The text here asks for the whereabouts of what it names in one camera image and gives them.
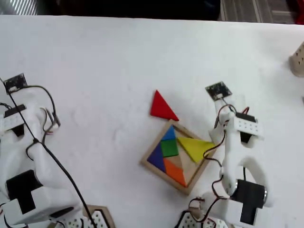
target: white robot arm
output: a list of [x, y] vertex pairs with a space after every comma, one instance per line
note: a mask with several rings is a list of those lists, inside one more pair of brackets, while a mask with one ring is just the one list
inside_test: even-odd
[[[264, 207], [272, 207], [274, 203], [273, 190], [265, 172], [263, 128], [255, 117], [231, 108], [244, 109], [244, 99], [233, 100], [231, 93], [226, 93], [228, 89], [223, 89], [223, 83], [210, 87], [215, 88], [210, 95], [215, 97], [218, 124], [209, 134], [215, 144], [225, 138], [218, 149], [224, 150], [219, 177], [222, 178], [223, 190], [229, 196], [226, 200], [218, 200], [211, 208], [210, 215], [232, 225], [251, 228], [258, 220], [267, 220]], [[238, 167], [248, 169], [255, 183], [237, 179]], [[200, 204], [201, 208], [207, 211], [217, 197], [207, 192], [202, 198], [205, 201]]]
[[[19, 75], [4, 83], [8, 91], [18, 90], [26, 82]], [[9, 200], [2, 209], [11, 225], [61, 220], [81, 209], [80, 200], [67, 186], [67, 179], [43, 144], [33, 143], [31, 134], [42, 142], [44, 125], [50, 126], [48, 132], [52, 132], [59, 127], [59, 121], [48, 120], [47, 112], [36, 104], [31, 90], [13, 93], [11, 96], [20, 105], [0, 116], [0, 191]]]

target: orange triangle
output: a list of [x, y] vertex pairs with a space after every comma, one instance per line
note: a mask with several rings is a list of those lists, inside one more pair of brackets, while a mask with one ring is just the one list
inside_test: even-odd
[[171, 161], [166, 158], [163, 159], [163, 162], [165, 164], [166, 174], [182, 186], [186, 187], [187, 185], [185, 182], [183, 170], [179, 167], [176, 167]]

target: black component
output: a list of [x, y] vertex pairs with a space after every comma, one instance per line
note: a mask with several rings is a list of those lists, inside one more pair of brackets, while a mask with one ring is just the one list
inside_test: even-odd
[[23, 73], [5, 80], [3, 83], [7, 94], [16, 92], [28, 85]]
[[49, 216], [52, 217], [52, 218], [57, 219], [57, 218], [65, 215], [65, 214], [69, 213], [73, 209], [74, 209], [73, 207], [65, 208], [65, 209], [59, 210], [59, 211], [57, 211], [57, 212], [55, 212], [55, 213], [53, 213], [53, 214], [51, 214]]
[[248, 143], [252, 134], [249, 134], [249, 133], [246, 133], [246, 132], [240, 132], [240, 136], [241, 136], [241, 142], [242, 143]]
[[254, 122], [254, 123], [257, 122], [254, 116], [244, 114], [244, 113], [236, 113], [236, 117], [240, 118], [240, 119], [243, 119], [243, 120], [248, 120], [248, 121], [251, 121], [251, 122]]
[[[26, 109], [26, 107], [24, 106], [24, 104], [23, 105], [21, 104], [21, 105], [18, 105], [18, 109], [22, 112], [23, 110]], [[9, 110], [6, 110], [5, 113], [4, 113], [4, 118], [18, 113], [18, 109], [16, 107], [13, 107]]]
[[15, 133], [15, 135], [17, 137], [23, 136], [24, 135], [24, 124], [12, 128], [12, 131]]
[[230, 199], [243, 203], [240, 221], [253, 225], [257, 208], [263, 208], [265, 187], [244, 180], [237, 180], [237, 189]]
[[217, 101], [221, 98], [225, 98], [227, 96], [232, 95], [231, 91], [223, 82], [218, 82], [216, 84], [207, 86], [205, 89], [208, 92], [208, 94], [211, 96], [213, 101]]
[[9, 199], [18, 200], [22, 214], [36, 208], [31, 192], [42, 187], [42, 184], [36, 179], [33, 170], [28, 170], [7, 180], [6, 187]]

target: circuit board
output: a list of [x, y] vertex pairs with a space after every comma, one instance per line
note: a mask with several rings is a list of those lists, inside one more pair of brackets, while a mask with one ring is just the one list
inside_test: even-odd
[[221, 98], [225, 98], [227, 96], [232, 95], [231, 91], [224, 84], [224, 82], [218, 82], [216, 84], [209, 85], [205, 89], [211, 96], [213, 101], [217, 101]]

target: white tablecloth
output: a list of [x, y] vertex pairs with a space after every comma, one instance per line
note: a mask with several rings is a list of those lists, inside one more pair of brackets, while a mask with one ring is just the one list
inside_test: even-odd
[[[204, 87], [224, 81], [264, 124], [270, 219], [295, 228], [304, 223], [304, 79], [288, 57], [303, 38], [297, 25], [1, 16], [0, 76], [24, 72], [49, 89], [62, 127], [47, 144], [118, 228], [173, 227], [190, 198], [210, 190], [215, 164], [185, 197], [139, 160], [165, 124], [149, 116], [155, 89], [180, 124], [209, 139], [216, 113]], [[10, 102], [4, 88], [0, 97]], [[49, 105], [43, 92], [38, 99]]]

